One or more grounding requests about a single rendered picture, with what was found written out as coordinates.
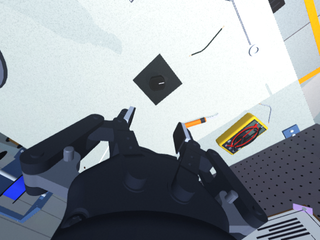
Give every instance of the robotic arm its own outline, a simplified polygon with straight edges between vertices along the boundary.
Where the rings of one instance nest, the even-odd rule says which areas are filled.
[[[241,240],[268,221],[220,155],[202,150],[183,123],[173,133],[178,160],[139,146],[129,129],[135,110],[112,121],[89,115],[21,154],[29,195],[67,199],[52,240]],[[110,158],[79,173],[100,141],[109,142]]]

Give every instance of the yellow case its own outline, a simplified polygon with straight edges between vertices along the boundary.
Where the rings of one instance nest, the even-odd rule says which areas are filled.
[[[260,128],[261,126],[263,126],[262,128],[264,128],[265,130],[263,132],[261,132],[258,137],[263,134],[266,130],[268,130],[268,127],[266,125],[264,125],[256,116],[252,115],[251,113],[247,113],[246,115],[244,115],[239,121],[237,121],[235,124],[232,125],[232,127],[230,127],[227,131],[225,131],[220,137],[218,137],[216,139],[216,143],[223,148],[224,150],[226,150],[228,153],[230,153],[231,155],[236,154],[239,150],[242,149],[242,147],[240,147],[240,149],[238,149],[236,152],[232,153],[231,151],[229,151],[229,149],[225,148],[225,144],[228,143],[229,140],[231,140],[232,138],[234,138],[241,130],[243,130],[245,127],[247,127],[250,123],[252,124],[252,121],[257,121],[258,127]]]

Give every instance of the blue square object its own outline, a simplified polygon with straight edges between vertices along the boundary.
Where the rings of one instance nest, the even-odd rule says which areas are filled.
[[[25,191],[26,187],[24,176],[21,176],[3,193],[3,195],[11,198],[12,200],[17,200]]]
[[[282,131],[282,133],[286,139],[295,136],[299,132],[300,132],[300,130],[299,130],[297,124]]]

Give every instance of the yellow stripe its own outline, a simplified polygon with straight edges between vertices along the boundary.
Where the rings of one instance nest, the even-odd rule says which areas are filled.
[[[305,8],[308,13],[314,39],[320,55],[320,23],[314,0],[304,0]]]
[[[305,75],[304,77],[299,79],[299,83],[302,84],[303,82],[307,81],[308,79],[312,78],[313,76],[320,73],[320,67],[318,67],[316,70],[310,72],[309,74]]]

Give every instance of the brown edge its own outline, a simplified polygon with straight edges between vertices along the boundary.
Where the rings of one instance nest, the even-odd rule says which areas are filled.
[[[285,211],[278,212],[278,213],[276,213],[276,214],[272,214],[272,215],[267,216],[267,217],[268,217],[268,218],[271,218],[271,217],[273,217],[273,216],[275,216],[275,215],[283,214],[283,213],[289,212],[289,211],[291,211],[291,210],[294,210],[294,209],[291,208],[291,209],[288,209],[288,210],[285,210]],[[317,220],[320,222],[320,219],[315,215],[315,213],[313,213],[313,216],[315,217],[315,219],[317,219]]]

